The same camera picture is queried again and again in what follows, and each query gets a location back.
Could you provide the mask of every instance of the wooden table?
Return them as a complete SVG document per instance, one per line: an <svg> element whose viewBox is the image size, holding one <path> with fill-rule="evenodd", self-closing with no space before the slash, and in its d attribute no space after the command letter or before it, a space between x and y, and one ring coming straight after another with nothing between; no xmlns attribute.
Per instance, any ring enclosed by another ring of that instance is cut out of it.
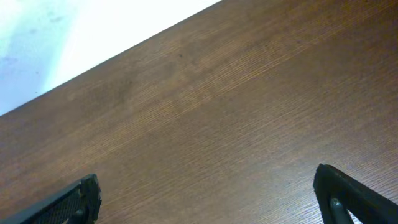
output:
<svg viewBox="0 0 398 224"><path fill-rule="evenodd" d="M224 0L167 29L0 118L0 218L94 172L98 223L320 223L321 162L397 203L397 12Z"/></svg>

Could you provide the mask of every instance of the white surface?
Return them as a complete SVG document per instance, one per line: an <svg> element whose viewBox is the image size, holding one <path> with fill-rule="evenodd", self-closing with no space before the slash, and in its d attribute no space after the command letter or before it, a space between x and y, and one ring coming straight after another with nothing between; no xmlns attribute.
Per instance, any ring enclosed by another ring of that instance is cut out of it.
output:
<svg viewBox="0 0 398 224"><path fill-rule="evenodd" d="M0 0L0 116L218 1Z"/></svg>

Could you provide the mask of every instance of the black plastic part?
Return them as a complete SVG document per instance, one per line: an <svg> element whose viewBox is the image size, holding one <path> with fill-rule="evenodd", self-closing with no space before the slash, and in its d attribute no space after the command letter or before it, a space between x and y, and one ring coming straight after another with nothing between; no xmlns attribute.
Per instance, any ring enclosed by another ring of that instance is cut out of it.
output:
<svg viewBox="0 0 398 224"><path fill-rule="evenodd" d="M95 174L77 180L49 198L1 221L8 223L92 224L98 219L101 189Z"/></svg>
<svg viewBox="0 0 398 224"><path fill-rule="evenodd" d="M313 183L325 224L398 223L398 205L331 165L320 164Z"/></svg>

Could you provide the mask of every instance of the white floor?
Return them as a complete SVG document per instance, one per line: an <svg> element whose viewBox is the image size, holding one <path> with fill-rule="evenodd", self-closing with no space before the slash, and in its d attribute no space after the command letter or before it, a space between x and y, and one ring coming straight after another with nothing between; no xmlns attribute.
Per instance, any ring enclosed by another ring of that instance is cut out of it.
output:
<svg viewBox="0 0 398 224"><path fill-rule="evenodd" d="M218 1L0 0L0 116Z"/></svg>

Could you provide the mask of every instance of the brown wooden surface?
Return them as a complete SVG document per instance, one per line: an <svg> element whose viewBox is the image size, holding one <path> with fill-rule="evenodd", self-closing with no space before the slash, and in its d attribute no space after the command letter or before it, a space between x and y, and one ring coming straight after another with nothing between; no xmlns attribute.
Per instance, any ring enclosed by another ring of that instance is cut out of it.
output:
<svg viewBox="0 0 398 224"><path fill-rule="evenodd" d="M320 162L398 203L397 12L225 0L171 27L0 118L0 218L94 172L98 223L319 223Z"/></svg>

